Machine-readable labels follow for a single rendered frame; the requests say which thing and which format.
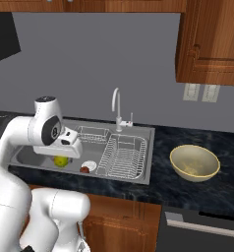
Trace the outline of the wooden wall cupboard door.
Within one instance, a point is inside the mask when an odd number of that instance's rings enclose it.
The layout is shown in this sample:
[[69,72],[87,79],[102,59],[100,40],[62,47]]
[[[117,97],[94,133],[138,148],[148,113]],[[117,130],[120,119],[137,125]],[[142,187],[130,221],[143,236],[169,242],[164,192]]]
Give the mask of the wooden wall cupboard door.
[[234,0],[187,0],[175,77],[178,83],[234,86]]

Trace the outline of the yellow-green pear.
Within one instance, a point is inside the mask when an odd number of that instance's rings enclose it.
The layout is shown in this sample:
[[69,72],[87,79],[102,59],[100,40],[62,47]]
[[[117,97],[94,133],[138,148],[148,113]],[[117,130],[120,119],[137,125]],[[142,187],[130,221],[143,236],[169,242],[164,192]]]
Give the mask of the yellow-green pear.
[[64,167],[68,164],[68,158],[67,157],[59,157],[59,156],[56,156],[54,158],[54,164],[58,167]]

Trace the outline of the stainless steel sink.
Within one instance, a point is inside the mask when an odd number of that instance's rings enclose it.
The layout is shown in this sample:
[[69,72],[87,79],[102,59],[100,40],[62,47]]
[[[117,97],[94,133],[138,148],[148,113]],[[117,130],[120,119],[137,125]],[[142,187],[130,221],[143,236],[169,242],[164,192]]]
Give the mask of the stainless steel sink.
[[[136,180],[125,180],[119,178],[112,178],[107,176],[99,176],[96,174],[96,169],[94,171],[89,171],[86,173],[86,176],[125,181],[125,182],[133,182],[140,184],[149,184],[150,178],[150,168],[151,168],[151,159],[152,159],[152,151],[153,151],[153,141],[154,141],[154,133],[155,129],[151,127],[125,127],[122,129],[120,133],[116,131],[115,124],[109,123],[100,123],[100,122],[89,122],[89,121],[81,121],[81,120],[64,120],[65,125],[76,131],[76,128],[79,126],[88,126],[95,128],[105,128],[109,130],[109,138],[112,134],[120,134],[120,135],[128,135],[128,136],[138,136],[146,139],[147,149],[146,149],[146,163],[144,175]],[[68,164],[65,167],[58,167],[53,162],[53,157],[44,156],[36,154],[33,151],[33,147],[20,147],[17,149],[17,152],[11,159],[10,165],[14,166],[24,166],[35,169],[56,171],[56,172],[65,172],[76,175],[83,175],[80,172],[80,168],[85,161],[93,160],[96,162],[96,168],[100,162],[100,159],[103,155],[106,144],[96,144],[89,142],[82,142],[83,145],[83,153],[80,158],[72,158],[69,159]]]

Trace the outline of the beige bowl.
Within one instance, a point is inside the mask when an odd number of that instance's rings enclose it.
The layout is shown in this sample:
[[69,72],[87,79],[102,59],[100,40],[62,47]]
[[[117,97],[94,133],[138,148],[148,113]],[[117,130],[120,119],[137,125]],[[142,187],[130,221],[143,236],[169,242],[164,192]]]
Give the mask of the beige bowl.
[[178,146],[171,151],[169,159],[174,171],[191,182],[207,181],[220,170],[218,157],[200,146]]

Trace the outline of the white wall socket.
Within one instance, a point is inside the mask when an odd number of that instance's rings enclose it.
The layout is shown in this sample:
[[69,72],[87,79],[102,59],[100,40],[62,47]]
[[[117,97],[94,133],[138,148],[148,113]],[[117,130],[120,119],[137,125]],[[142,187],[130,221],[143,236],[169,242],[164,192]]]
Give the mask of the white wall socket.
[[205,85],[202,102],[217,102],[220,85]]
[[200,84],[186,84],[183,100],[197,101],[199,97]]

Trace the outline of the silver tap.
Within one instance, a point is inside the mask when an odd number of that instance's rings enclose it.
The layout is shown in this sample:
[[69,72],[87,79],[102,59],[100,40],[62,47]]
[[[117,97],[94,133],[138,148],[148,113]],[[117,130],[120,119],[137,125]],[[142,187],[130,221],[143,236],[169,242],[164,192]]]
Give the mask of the silver tap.
[[116,116],[116,131],[121,132],[123,127],[132,127],[133,118],[130,118],[129,121],[124,121],[121,117],[121,106],[120,106],[120,90],[116,88],[112,96],[112,111],[117,111]]

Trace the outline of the wooden wall cupboard run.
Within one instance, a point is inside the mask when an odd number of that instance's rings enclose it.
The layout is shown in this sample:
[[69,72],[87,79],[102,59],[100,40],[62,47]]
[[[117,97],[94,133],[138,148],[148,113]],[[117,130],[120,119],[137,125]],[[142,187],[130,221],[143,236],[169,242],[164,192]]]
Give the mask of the wooden wall cupboard run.
[[0,12],[184,13],[187,0],[0,0]]

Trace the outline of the wooden base cupboard door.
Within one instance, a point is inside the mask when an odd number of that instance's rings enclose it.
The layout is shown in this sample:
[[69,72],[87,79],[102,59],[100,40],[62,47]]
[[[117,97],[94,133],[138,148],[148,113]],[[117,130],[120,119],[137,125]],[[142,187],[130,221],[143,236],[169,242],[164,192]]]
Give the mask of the wooden base cupboard door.
[[31,189],[22,246],[34,252],[154,252],[161,207],[54,188]]

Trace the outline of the black dishwasher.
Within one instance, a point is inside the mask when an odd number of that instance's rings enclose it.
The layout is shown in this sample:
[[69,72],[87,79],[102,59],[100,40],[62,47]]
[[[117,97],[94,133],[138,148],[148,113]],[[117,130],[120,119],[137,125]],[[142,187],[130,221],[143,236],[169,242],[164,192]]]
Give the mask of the black dishwasher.
[[234,217],[162,207],[155,252],[234,252]]

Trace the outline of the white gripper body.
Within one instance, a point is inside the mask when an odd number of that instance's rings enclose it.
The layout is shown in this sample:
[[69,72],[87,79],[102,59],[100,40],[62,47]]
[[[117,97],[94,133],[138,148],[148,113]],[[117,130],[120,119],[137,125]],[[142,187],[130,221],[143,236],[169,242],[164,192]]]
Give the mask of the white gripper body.
[[61,140],[60,142],[54,142],[50,146],[34,147],[33,150],[40,155],[80,158],[83,153],[83,145],[79,139],[74,143],[67,140]]

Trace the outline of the black extractor hood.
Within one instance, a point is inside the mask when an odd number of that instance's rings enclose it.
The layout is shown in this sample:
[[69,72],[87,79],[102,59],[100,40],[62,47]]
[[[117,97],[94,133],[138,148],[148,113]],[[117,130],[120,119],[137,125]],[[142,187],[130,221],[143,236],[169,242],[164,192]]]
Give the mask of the black extractor hood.
[[21,51],[11,12],[0,12],[0,61]]

